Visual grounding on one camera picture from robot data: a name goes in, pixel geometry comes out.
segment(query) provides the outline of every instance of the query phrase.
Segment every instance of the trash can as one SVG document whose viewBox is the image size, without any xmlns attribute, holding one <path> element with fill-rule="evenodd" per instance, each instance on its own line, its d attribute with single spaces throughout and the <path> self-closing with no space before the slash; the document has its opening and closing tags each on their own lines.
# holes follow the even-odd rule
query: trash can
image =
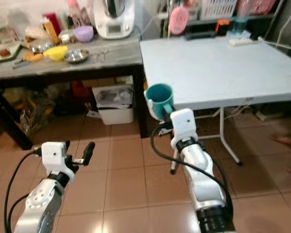
<svg viewBox="0 0 291 233">
<path fill-rule="evenodd" d="M 105 125 L 126 124 L 134 121 L 132 85 L 94 87 L 92 91 L 98 112 Z"/>
</svg>

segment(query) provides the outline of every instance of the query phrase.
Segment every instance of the purple bowl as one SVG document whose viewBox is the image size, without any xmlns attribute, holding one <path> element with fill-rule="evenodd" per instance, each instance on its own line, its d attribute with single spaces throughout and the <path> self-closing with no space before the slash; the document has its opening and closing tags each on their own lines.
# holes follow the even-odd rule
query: purple bowl
<svg viewBox="0 0 291 233">
<path fill-rule="evenodd" d="M 73 30 L 76 38 L 81 42 L 90 42 L 94 37 L 92 26 L 81 26 Z"/>
</svg>

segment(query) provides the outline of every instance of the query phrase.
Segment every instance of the teal mug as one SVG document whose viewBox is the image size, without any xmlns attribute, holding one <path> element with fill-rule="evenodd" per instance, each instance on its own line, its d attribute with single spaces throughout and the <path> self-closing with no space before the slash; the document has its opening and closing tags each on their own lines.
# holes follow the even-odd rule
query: teal mug
<svg viewBox="0 0 291 233">
<path fill-rule="evenodd" d="M 153 85 L 144 92 L 151 116 L 156 120 L 164 120 L 163 110 L 173 112 L 173 90 L 170 86 L 160 83 Z"/>
</svg>

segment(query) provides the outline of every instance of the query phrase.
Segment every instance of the tiled floor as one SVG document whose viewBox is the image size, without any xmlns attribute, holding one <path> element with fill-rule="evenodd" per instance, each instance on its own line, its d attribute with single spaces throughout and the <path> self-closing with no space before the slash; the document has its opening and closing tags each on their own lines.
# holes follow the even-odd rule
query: tiled floor
<svg viewBox="0 0 291 233">
<path fill-rule="evenodd" d="M 198 122 L 200 135 L 217 133 L 218 118 Z M 241 158 L 239 167 L 218 139 L 205 140 L 208 153 L 226 172 L 239 233 L 291 233 L 291 148 L 269 140 L 274 133 L 291 133 L 291 118 L 260 122 L 242 114 L 226 123 L 226 139 Z M 57 214 L 56 233 L 197 233 L 183 168 L 169 173 L 170 163 L 156 156 L 149 139 L 140 139 L 138 122 L 105 126 L 99 120 L 70 116 L 55 119 L 32 139 L 71 140 L 68 153 L 82 157 L 90 141 L 96 148 L 87 167 L 81 167 L 66 189 Z M 172 155 L 168 138 L 157 138 Z M 7 183 L 25 154 L 5 133 L 0 137 L 0 233 Z M 45 176 L 40 158 L 26 160 L 10 195 L 14 202 Z M 14 211 L 12 226 L 24 204 Z"/>
</svg>

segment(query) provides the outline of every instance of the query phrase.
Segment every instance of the white kitchen appliance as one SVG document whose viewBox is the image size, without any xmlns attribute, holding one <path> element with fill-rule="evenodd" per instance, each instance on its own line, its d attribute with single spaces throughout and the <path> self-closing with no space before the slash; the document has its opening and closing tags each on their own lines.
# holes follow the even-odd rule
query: white kitchen appliance
<svg viewBox="0 0 291 233">
<path fill-rule="evenodd" d="M 93 13 L 101 37 L 125 38 L 134 28 L 135 0 L 95 0 Z"/>
</svg>

